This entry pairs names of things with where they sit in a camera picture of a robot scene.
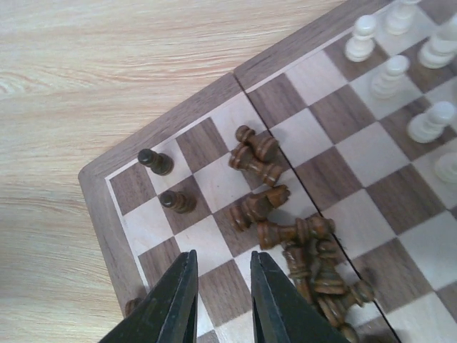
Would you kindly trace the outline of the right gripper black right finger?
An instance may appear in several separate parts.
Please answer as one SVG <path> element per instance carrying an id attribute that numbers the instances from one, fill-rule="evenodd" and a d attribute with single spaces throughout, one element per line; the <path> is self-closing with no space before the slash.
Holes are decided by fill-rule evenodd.
<path id="1" fill-rule="evenodd" d="M 255 342 L 351 342 L 352 327 L 332 327 L 298 293 L 273 258 L 251 254 L 251 296 Z"/>

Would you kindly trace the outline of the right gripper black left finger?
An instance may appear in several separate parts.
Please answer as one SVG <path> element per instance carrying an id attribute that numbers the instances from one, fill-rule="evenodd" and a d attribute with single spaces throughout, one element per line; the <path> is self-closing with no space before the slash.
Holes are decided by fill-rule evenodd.
<path id="1" fill-rule="evenodd" d="M 103 342 L 195 342 L 198 309 L 196 250 L 181 253 L 133 312 Z"/>

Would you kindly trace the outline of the dark pawn corner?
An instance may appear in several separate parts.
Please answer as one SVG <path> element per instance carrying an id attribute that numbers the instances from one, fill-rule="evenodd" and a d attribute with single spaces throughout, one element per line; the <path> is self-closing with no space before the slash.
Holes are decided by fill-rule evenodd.
<path id="1" fill-rule="evenodd" d="M 170 174 L 174 168 L 174 161 L 170 156 L 165 153 L 157 153 L 151 149 L 142 149 L 138 153 L 137 159 L 140 164 L 160 176 Z"/>

